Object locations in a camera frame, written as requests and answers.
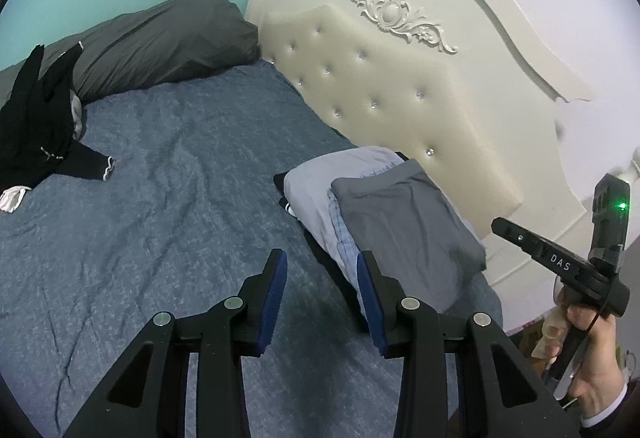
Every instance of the black sleeve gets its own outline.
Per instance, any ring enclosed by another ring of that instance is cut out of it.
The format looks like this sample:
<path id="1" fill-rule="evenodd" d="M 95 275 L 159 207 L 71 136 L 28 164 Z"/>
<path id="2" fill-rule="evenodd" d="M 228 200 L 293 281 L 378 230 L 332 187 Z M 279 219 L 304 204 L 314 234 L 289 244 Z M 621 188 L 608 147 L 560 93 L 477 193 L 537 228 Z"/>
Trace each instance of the black sleeve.
<path id="1" fill-rule="evenodd" d="M 640 436 L 640 389 L 629 384 L 625 399 L 602 422 L 580 430 L 582 438 L 631 438 Z"/>
<path id="2" fill-rule="evenodd" d="M 112 157 L 105 156 L 80 142 L 72 140 L 65 158 L 54 172 L 65 176 L 84 178 L 85 180 L 106 181 L 113 170 L 114 164 L 115 160 Z"/>

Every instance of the dark gray pillowcase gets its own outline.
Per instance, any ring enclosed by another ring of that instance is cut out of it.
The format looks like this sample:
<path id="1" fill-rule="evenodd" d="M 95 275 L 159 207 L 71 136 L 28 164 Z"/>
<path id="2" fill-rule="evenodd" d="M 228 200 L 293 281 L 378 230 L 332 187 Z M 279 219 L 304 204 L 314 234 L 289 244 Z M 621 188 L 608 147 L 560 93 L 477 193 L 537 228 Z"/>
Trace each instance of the dark gray pillowcase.
<path id="1" fill-rule="evenodd" d="M 162 82 L 204 78 L 258 57 L 258 30 L 227 0 L 169 0 L 46 47 L 41 75 L 82 41 L 74 70 L 82 103 Z M 24 61 L 0 71 L 0 107 Z"/>

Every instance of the white cloth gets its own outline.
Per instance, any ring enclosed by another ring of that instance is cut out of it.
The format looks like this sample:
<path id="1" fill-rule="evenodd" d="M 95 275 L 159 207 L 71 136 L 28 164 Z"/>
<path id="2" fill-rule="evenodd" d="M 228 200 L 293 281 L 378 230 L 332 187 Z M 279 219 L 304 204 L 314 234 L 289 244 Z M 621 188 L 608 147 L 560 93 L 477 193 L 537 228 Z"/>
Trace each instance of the white cloth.
<path id="1" fill-rule="evenodd" d="M 79 140 L 82 134 L 82 104 L 78 95 L 69 89 L 69 99 L 71 101 L 71 116 L 74 119 L 74 140 Z"/>
<path id="2" fill-rule="evenodd" d="M 613 413 L 620 404 L 622 404 L 622 401 L 625 399 L 625 396 L 626 396 L 626 384 L 625 384 L 625 387 L 620 392 L 620 394 L 618 395 L 618 397 L 613 401 L 613 404 L 607 407 L 604 411 L 601 411 L 600 413 L 598 413 L 596 416 L 592 416 L 591 418 L 587 418 L 585 420 L 581 419 L 582 427 L 593 427 L 594 425 L 602 422 L 607 416 L 610 416 L 611 413 Z"/>
<path id="3" fill-rule="evenodd" d="M 284 195 L 300 223 L 345 273 L 338 238 L 329 215 L 327 191 L 336 178 L 359 178 L 369 171 L 402 163 L 386 147 L 357 147 L 318 156 L 291 169 L 284 178 Z"/>
<path id="4" fill-rule="evenodd" d="M 20 207 L 24 194 L 30 190 L 30 187 L 23 187 L 21 185 L 16 185 L 5 190 L 0 196 L 0 211 L 11 214 L 15 209 Z"/>

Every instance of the white headboard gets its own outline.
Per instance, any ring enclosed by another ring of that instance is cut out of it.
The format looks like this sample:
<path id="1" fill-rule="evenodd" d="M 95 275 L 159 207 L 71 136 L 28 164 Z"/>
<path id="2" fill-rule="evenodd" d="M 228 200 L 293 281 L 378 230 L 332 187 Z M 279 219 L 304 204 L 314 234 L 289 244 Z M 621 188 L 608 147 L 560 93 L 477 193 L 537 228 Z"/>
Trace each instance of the white headboard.
<path id="1" fill-rule="evenodd" d="M 422 164 L 483 238 L 491 284 L 528 261 L 494 217 L 557 239 L 586 214 L 553 107 L 593 94 L 513 0 L 250 0 L 246 18 L 327 124 Z"/>

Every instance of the decorative carved ornament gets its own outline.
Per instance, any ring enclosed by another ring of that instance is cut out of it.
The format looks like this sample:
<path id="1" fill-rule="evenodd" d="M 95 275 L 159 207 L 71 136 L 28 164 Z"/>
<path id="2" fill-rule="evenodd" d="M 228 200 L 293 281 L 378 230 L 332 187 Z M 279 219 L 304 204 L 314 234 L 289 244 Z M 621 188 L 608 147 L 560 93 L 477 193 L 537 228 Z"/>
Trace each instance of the decorative carved ornament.
<path id="1" fill-rule="evenodd" d="M 422 15 L 424 8 L 415 12 L 407 0 L 351 0 L 362 7 L 362 15 L 383 32 L 405 37 L 407 42 L 418 39 L 430 46 L 437 46 L 439 52 L 450 55 L 458 53 L 456 46 L 449 46 L 444 39 L 444 30 L 440 23 L 430 21 Z"/>

